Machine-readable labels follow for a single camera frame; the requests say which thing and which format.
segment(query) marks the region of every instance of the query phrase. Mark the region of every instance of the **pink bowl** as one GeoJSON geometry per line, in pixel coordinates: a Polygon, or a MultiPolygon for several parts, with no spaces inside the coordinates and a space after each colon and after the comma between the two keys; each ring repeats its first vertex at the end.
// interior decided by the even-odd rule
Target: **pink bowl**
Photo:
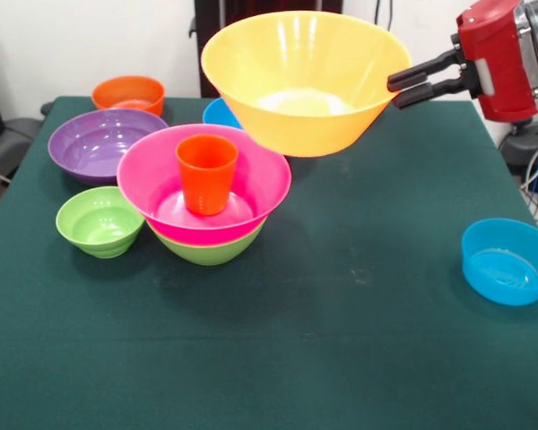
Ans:
{"type": "Polygon", "coordinates": [[[161,235],[182,244],[210,246],[238,240],[259,227],[287,196],[291,169],[283,155],[257,145],[238,128],[178,125],[132,145],[117,167],[117,184],[161,235]],[[188,211],[181,191],[176,148],[196,134],[224,137],[239,150],[227,209],[210,217],[188,211]]]}

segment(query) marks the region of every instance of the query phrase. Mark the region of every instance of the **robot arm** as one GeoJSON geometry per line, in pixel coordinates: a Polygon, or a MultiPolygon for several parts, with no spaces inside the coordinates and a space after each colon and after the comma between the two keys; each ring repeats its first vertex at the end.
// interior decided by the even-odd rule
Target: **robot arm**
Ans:
{"type": "Polygon", "coordinates": [[[518,122],[538,113],[538,0],[480,0],[457,19],[453,49],[388,78],[387,88],[406,108],[468,90],[491,121],[518,122]],[[460,76],[432,84],[450,65],[460,76]]]}

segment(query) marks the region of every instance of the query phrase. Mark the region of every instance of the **white wall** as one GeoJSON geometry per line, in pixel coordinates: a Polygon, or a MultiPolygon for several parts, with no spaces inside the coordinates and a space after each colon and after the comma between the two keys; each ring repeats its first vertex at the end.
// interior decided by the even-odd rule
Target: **white wall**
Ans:
{"type": "MultiPolygon", "coordinates": [[[[372,21],[375,2],[345,0],[344,12],[372,21]]],[[[394,2],[393,33],[419,63],[450,49],[456,16],[474,0],[394,2]]],[[[124,73],[159,79],[169,96],[199,97],[195,36],[187,37],[193,16],[193,0],[0,0],[4,117],[39,117],[40,105],[57,95],[89,95],[124,73]]],[[[456,74],[451,68],[438,78],[456,74]]],[[[496,141],[508,129],[486,125],[496,141]]]]}

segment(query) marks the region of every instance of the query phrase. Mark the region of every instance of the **blue bowl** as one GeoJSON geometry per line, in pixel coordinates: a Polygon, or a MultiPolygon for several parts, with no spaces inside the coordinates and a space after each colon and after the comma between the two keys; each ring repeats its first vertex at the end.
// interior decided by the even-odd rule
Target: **blue bowl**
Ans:
{"type": "Polygon", "coordinates": [[[229,127],[243,128],[223,99],[215,99],[205,108],[203,121],[204,124],[228,125],[229,127]]]}
{"type": "Polygon", "coordinates": [[[463,235],[463,273],[476,292],[502,305],[538,300],[538,228],[484,219],[463,235]]]}

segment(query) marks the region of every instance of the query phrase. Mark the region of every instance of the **purple bowl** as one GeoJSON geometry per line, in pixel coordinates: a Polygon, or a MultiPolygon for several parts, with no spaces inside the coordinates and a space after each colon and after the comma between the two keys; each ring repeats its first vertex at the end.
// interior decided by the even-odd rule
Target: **purple bowl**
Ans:
{"type": "Polygon", "coordinates": [[[134,109],[95,110],[60,125],[50,136],[50,158],[87,185],[114,185],[117,164],[142,137],[167,128],[154,114],[134,109]]]}

